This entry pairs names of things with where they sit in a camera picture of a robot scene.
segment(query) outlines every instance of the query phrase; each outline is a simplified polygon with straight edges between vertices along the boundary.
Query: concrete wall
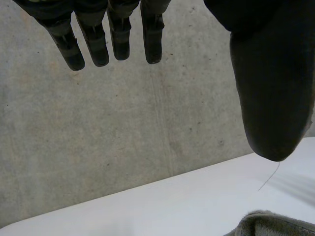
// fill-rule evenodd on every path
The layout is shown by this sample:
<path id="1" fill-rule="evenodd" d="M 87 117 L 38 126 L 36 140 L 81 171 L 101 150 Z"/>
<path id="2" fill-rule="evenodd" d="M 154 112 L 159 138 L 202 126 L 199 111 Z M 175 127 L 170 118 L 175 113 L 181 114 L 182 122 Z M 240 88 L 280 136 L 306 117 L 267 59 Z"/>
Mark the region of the concrete wall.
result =
<path id="1" fill-rule="evenodd" d="M 127 61 L 114 59 L 103 21 L 103 68 L 74 20 L 79 72 L 14 2 L 0 13 L 0 227 L 251 152 L 229 32 L 201 0 L 171 2 L 156 65 L 145 61 L 139 9 Z"/>

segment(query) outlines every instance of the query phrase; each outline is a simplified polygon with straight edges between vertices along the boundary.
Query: fabric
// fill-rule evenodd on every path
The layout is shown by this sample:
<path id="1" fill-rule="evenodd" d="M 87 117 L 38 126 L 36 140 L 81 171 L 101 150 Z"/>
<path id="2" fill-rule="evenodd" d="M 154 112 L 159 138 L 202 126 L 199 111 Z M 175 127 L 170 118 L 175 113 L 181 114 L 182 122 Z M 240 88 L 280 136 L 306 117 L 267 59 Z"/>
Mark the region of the fabric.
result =
<path id="1" fill-rule="evenodd" d="M 315 236 L 315 225 L 270 211 L 254 211 L 225 236 Z"/>

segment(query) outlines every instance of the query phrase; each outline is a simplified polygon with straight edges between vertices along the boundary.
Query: black finger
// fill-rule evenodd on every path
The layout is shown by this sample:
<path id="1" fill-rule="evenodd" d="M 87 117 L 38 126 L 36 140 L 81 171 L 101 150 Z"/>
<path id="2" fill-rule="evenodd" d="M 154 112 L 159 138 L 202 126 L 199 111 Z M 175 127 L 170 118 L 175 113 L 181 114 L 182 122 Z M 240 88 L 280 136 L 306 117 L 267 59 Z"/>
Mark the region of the black finger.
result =
<path id="1" fill-rule="evenodd" d="M 42 20 L 38 22 L 45 26 L 69 68 L 74 71 L 83 69 L 85 63 L 73 34 L 71 19 L 58 20 L 53 24 Z"/>
<path id="2" fill-rule="evenodd" d="M 138 4 L 139 0 L 109 0 L 107 14 L 114 56 L 117 60 L 126 60 L 129 57 L 129 17 Z"/>
<path id="3" fill-rule="evenodd" d="M 48 30 L 72 70 L 84 68 L 84 60 L 70 25 L 73 11 L 72 1 L 14 1 Z"/>
<path id="4" fill-rule="evenodd" d="M 76 18 L 96 66 L 105 66 L 109 62 L 102 24 L 106 8 L 107 0 L 77 0 L 75 4 Z"/>
<path id="5" fill-rule="evenodd" d="M 162 59 L 162 32 L 164 29 L 162 14 L 169 3 L 170 0 L 141 1 L 144 49 L 149 64 L 158 63 Z"/>

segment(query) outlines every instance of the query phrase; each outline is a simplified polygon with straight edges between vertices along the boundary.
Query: robotic hand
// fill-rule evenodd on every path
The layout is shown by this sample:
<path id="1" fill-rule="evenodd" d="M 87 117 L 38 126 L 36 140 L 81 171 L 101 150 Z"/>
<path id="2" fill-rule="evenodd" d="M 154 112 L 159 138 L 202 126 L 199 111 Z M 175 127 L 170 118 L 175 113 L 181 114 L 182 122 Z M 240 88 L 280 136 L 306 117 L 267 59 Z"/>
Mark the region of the robotic hand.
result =
<path id="1" fill-rule="evenodd" d="M 251 148 L 286 159 L 311 125 L 314 0 L 204 0 L 231 31 L 230 53 Z"/>
<path id="2" fill-rule="evenodd" d="M 56 43 L 70 69 L 84 68 L 84 59 L 71 27 L 74 11 L 92 60 L 105 66 L 109 56 L 102 25 L 107 10 L 114 55 L 117 60 L 129 57 L 129 17 L 140 0 L 14 0 L 44 26 Z M 162 14 L 171 0 L 142 0 L 141 15 L 146 59 L 158 63 L 162 57 Z"/>
<path id="3" fill-rule="evenodd" d="M 72 70 L 84 67 L 74 11 L 96 66 L 109 62 L 105 11 L 116 59 L 129 57 L 129 17 L 140 0 L 14 0 L 43 25 Z M 286 159 L 310 127 L 315 99 L 314 0 L 204 0 L 231 31 L 230 51 L 245 132 L 252 149 Z M 162 14 L 170 0 L 141 0 L 147 62 L 161 60 Z"/>

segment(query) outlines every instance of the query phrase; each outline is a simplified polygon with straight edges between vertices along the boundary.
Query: white table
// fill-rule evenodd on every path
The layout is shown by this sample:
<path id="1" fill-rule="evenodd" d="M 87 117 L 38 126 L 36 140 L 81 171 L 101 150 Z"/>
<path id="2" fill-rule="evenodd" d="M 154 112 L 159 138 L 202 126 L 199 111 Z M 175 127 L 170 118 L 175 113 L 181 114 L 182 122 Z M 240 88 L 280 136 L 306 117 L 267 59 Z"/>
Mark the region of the white table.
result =
<path id="1" fill-rule="evenodd" d="M 277 166 L 242 156 L 23 220 L 0 236 L 222 236 L 255 209 L 315 223 L 315 138 L 258 191 Z"/>

